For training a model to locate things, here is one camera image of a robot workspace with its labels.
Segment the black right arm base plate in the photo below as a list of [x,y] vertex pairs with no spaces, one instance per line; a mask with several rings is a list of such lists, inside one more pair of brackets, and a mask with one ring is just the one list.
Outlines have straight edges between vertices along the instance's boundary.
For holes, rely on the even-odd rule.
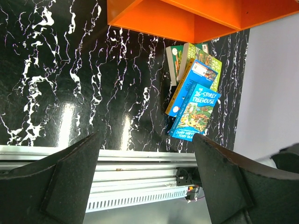
[[197,167],[179,167],[176,173],[177,186],[200,186],[201,179]]

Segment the blue 26-Storey Treehouse book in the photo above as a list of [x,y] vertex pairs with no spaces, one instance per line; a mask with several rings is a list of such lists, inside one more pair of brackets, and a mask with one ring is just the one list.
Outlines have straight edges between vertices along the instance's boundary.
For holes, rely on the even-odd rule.
[[176,115],[169,135],[192,141],[195,134],[203,134],[220,96],[219,93],[194,82]]

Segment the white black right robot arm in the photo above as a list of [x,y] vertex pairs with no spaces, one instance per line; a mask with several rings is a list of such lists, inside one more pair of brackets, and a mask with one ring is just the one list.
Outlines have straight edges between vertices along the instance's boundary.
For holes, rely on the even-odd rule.
[[276,154],[272,154],[255,160],[263,165],[280,170],[299,173],[299,144],[280,149]]

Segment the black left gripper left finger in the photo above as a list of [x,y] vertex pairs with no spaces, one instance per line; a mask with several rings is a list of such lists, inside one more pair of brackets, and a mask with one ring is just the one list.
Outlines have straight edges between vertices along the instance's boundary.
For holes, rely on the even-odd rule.
[[98,135],[0,174],[2,224],[81,224],[99,157]]

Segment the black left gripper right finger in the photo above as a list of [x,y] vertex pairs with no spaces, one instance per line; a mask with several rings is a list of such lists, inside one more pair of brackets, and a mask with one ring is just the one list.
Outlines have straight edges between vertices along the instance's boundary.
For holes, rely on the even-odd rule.
[[196,134],[192,140],[213,224],[296,224],[299,174],[272,168]]

